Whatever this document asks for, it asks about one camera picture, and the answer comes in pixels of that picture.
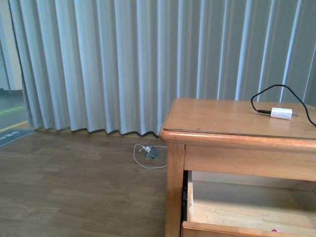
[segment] black cable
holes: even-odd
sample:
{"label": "black cable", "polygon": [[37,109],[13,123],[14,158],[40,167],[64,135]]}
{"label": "black cable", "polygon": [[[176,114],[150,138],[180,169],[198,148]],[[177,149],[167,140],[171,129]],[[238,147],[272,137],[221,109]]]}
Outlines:
{"label": "black cable", "polygon": [[275,87],[275,86],[282,86],[282,87],[287,88],[289,91],[291,91],[292,94],[293,94],[293,95],[301,102],[301,104],[304,106],[305,111],[306,111],[306,115],[307,115],[307,118],[308,118],[309,122],[310,122],[312,125],[316,126],[316,123],[314,123],[314,122],[311,120],[310,115],[309,115],[308,110],[307,110],[307,107],[306,107],[306,105],[304,104],[304,102],[294,93],[293,90],[291,90],[290,87],[288,87],[287,85],[283,85],[283,84],[275,84],[275,85],[269,86],[268,88],[264,89],[263,91],[260,91],[258,94],[255,94],[254,96],[252,96],[250,101],[251,101],[251,105],[252,105],[252,107],[253,107],[253,109],[254,109],[255,111],[257,111],[258,113],[263,113],[263,114],[271,114],[271,111],[270,111],[270,110],[258,110],[258,109],[256,109],[255,106],[253,105],[253,99],[254,99],[255,97],[257,97],[258,95],[262,94],[263,92],[265,92],[265,91],[267,91],[267,90],[269,90],[269,89],[271,89],[272,87]]}

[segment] table leg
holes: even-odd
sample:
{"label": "table leg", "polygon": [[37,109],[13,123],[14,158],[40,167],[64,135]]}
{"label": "table leg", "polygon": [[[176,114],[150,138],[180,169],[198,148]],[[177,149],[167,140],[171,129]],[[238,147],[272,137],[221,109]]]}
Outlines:
{"label": "table leg", "polygon": [[165,237],[180,236],[185,145],[168,143]]}

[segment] table top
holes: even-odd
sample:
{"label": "table top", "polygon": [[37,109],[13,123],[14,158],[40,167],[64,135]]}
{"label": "table top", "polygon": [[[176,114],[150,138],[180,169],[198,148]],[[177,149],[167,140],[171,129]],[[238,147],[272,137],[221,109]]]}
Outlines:
{"label": "table top", "polygon": [[[163,130],[183,133],[229,134],[253,137],[316,140],[316,126],[307,119],[302,104],[254,102],[257,109],[272,107],[292,109],[299,117],[292,120],[270,118],[257,113],[250,101],[177,98],[174,100]],[[308,106],[316,121],[316,108]]]}

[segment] white cable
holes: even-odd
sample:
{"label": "white cable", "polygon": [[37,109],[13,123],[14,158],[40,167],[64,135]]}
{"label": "white cable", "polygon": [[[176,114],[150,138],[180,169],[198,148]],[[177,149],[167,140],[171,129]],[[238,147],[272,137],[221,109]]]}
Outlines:
{"label": "white cable", "polygon": [[139,150],[139,152],[141,152],[142,150],[146,149],[146,148],[151,148],[151,147],[164,147],[164,148],[167,148],[165,146],[151,146],[151,147],[144,147],[143,145],[141,144],[135,144],[134,146],[134,161],[139,164],[141,167],[145,168],[145,169],[161,169],[161,168],[165,168],[167,165],[164,165],[164,166],[160,166],[160,167],[146,167],[146,166],[143,166],[141,163],[139,163],[136,158],[135,158],[135,149],[136,149],[136,146],[141,146],[142,149]]}

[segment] open drawer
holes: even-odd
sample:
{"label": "open drawer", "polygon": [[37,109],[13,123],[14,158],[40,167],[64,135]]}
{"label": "open drawer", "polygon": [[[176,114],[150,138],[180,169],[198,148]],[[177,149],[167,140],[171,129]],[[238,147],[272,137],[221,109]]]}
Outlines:
{"label": "open drawer", "polygon": [[183,237],[316,237],[315,182],[189,171],[187,203]]}

